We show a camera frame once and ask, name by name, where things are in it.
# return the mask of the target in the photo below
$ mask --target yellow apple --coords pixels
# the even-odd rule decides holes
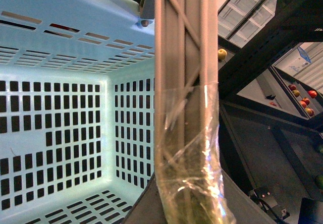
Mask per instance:
[[[228,53],[224,49],[221,48],[220,50],[218,50],[218,59],[219,60],[224,60],[227,55],[228,55]]]

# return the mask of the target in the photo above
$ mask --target gray metal pole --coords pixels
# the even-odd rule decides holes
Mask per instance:
[[[217,0],[155,0],[155,173],[169,223],[229,223],[221,196]]]

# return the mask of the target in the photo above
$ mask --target crate wall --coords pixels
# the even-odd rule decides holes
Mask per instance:
[[[142,193],[154,36],[137,9],[0,0],[0,223],[117,224]]]

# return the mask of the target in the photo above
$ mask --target rectangular ventilation slot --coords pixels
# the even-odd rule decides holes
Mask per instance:
[[[119,214],[118,212],[116,212],[116,213],[114,213],[114,214],[112,214],[112,215],[110,215],[110,216],[108,216],[108,217],[104,218],[104,220],[109,221],[109,220],[112,220],[113,218],[115,218],[115,217],[117,217],[117,216],[119,216],[119,215],[120,215],[120,214]]]
[[[79,202],[76,202],[76,203],[74,203],[74,204],[72,204],[72,205],[67,206],[66,208],[67,208],[67,209],[71,209],[71,208],[73,208],[73,207],[75,207],[75,206],[78,206],[78,205],[80,205],[80,204],[82,204],[82,203],[83,203],[82,201],[79,201]]]
[[[41,62],[42,61],[42,59],[29,59],[29,58],[19,58],[19,59],[24,59],[24,60],[29,60],[29,61],[36,61],[36,62]]]
[[[62,26],[62,25],[58,25],[58,24],[54,24],[54,23],[50,24],[49,26],[56,27],[56,28],[59,28],[59,29],[62,29],[62,30],[67,30],[67,31],[75,32],[75,33],[77,33],[77,32],[80,31],[80,30],[77,30],[77,29],[72,28],[72,27]]]
[[[52,60],[59,60],[59,61],[66,61],[66,62],[71,61],[71,59],[58,59],[58,58],[52,58]]]
[[[147,49],[147,50],[151,50],[152,49],[151,46],[146,46],[146,45],[137,45],[136,47],[143,48],[143,49]]]
[[[99,39],[102,39],[102,40],[108,40],[109,39],[109,37],[107,37],[107,36],[102,36],[102,35],[91,33],[91,32],[86,33],[86,35],[91,36],[91,37],[95,37],[95,38],[99,38]]]
[[[98,203],[101,203],[102,201],[104,201],[104,199],[98,199],[98,200],[93,201],[92,203],[90,203],[90,205],[96,205]]]
[[[115,210],[115,209],[113,207],[110,207],[109,209],[100,212],[100,215],[105,215],[105,214],[107,214],[107,213],[109,213],[109,212],[111,212],[113,210]]]
[[[105,208],[106,206],[108,206],[108,203],[104,203],[103,205],[97,206],[96,208],[94,208],[95,210],[101,210],[102,208]]]
[[[80,214],[78,216],[75,217],[76,220],[81,219],[82,217],[85,217],[87,215],[90,215],[92,213],[92,211],[88,210],[87,212]]]
[[[122,223],[122,221],[123,221],[123,219],[124,219],[124,218],[121,218],[121,219],[119,219],[119,220],[115,221],[115,222],[114,222],[114,223],[112,223],[112,224],[121,224],[121,223]]]
[[[123,40],[119,40],[119,39],[114,40],[114,42],[119,43],[119,44],[123,44],[123,45],[129,45],[129,46],[133,44],[132,42],[123,41]]]
[[[35,223],[40,222],[40,221],[41,221],[41,219],[40,219],[40,218],[38,218],[38,219],[32,220],[32,221],[30,221],[30,222],[27,222],[27,223],[25,223],[25,224],[35,224]]]
[[[59,217],[56,217],[56,218],[54,218],[54,219],[52,219],[52,220],[48,221],[48,223],[49,223],[49,224],[55,223],[55,222],[57,222],[57,221],[59,221],[59,220],[64,219],[65,217],[67,217],[67,215],[66,215],[66,214],[61,215],[61,216],[59,216]]]
[[[115,58],[128,59],[129,57],[125,57],[125,56],[120,56],[120,55],[115,55]]]
[[[35,64],[25,64],[25,63],[21,63],[21,64],[15,63],[15,65],[28,66],[28,67],[34,67],[35,66]]]
[[[141,57],[142,57],[142,58],[145,58],[145,59],[151,59],[151,58],[153,58],[153,57],[151,57],[151,56],[145,56],[145,55],[142,55]]]
[[[40,24],[41,23],[41,20],[37,20],[35,18],[31,18],[31,17],[27,17],[27,16],[18,15],[18,14],[7,12],[7,11],[3,11],[1,13],[1,15],[6,16],[6,17],[11,17],[11,18],[14,18],[14,19],[18,19],[18,20],[21,20],[21,21],[28,21],[28,22],[35,23],[35,24]]]
[[[81,206],[81,207],[79,207],[79,208],[77,208],[77,209],[75,209],[75,210],[71,211],[71,214],[78,213],[78,212],[80,212],[80,211],[82,211],[82,210],[84,210],[84,209],[86,209],[86,208],[87,208],[87,207],[86,207],[85,205],[83,205],[83,206]]]
[[[58,213],[61,213],[61,212],[63,212],[63,209],[60,209],[60,210],[54,211],[54,212],[52,212],[52,213],[50,213],[50,214],[47,214],[47,215],[45,215],[45,217],[46,217],[46,218],[49,218],[49,217],[51,217],[51,216],[53,216],[53,215],[56,215],[56,214],[58,214]]]
[[[41,58],[45,59],[45,56],[31,55],[31,54],[22,54],[22,56],[32,57],[32,58]]]
[[[26,50],[26,52],[32,52],[35,54],[43,54],[43,55],[50,55],[48,52],[42,52],[42,51],[31,51],[31,50]]]
[[[135,52],[139,52],[139,53],[143,53],[144,52],[143,50],[138,50],[138,49],[135,49],[135,48],[131,48],[128,51],[135,51]]]
[[[93,221],[95,219],[97,219],[97,217],[96,216],[92,216],[92,217],[90,217],[90,218],[88,218],[88,219],[86,219],[84,221],[81,221],[80,224],[90,223],[91,221]]]
[[[135,53],[130,53],[130,52],[126,52],[126,51],[122,52],[121,54],[129,55],[129,56],[136,56],[137,55]]]
[[[94,41],[94,40],[90,40],[90,39],[86,39],[86,38],[79,38],[79,41],[83,41],[83,42],[88,42],[88,43],[92,43],[92,44],[96,44],[96,45],[100,45],[102,42],[100,41]]]
[[[72,56],[67,56],[67,55],[61,55],[61,54],[58,54],[56,55],[57,57],[62,57],[62,58],[69,58],[69,59],[75,59],[76,57],[72,57]]]
[[[48,30],[45,30],[44,33],[48,33],[48,34],[52,34],[52,35],[56,35],[56,36],[62,36],[62,37],[66,37],[66,38],[72,38],[73,37],[72,35],[67,35],[67,34],[54,32],[54,31],[48,31]]]
[[[34,31],[36,29],[36,27],[26,26],[26,25],[17,24],[17,23],[13,23],[13,22],[9,22],[9,21],[4,21],[4,20],[0,20],[0,24],[19,27],[22,29],[28,29],[28,30],[32,30],[32,31]]]
[[[107,44],[106,46],[116,48],[116,49],[124,49],[125,48],[124,46],[118,46],[118,45],[114,45],[114,44]]]

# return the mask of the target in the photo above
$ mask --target red apple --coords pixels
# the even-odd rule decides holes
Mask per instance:
[[[307,93],[309,94],[309,96],[311,96],[312,99],[317,97],[317,92],[315,90],[310,90]]]
[[[292,91],[295,97],[298,97],[300,95],[298,90],[293,90]]]
[[[310,104],[309,98],[305,97],[305,98],[302,99],[302,101],[305,102],[307,105]]]
[[[300,101],[299,103],[301,104],[301,106],[303,106],[303,108],[307,107],[307,104],[304,101]]]
[[[311,109],[311,108],[305,108],[305,110],[309,114],[310,117],[314,115],[313,109]]]
[[[296,85],[295,84],[290,84],[290,85],[288,85],[288,88],[290,90],[296,90]]]

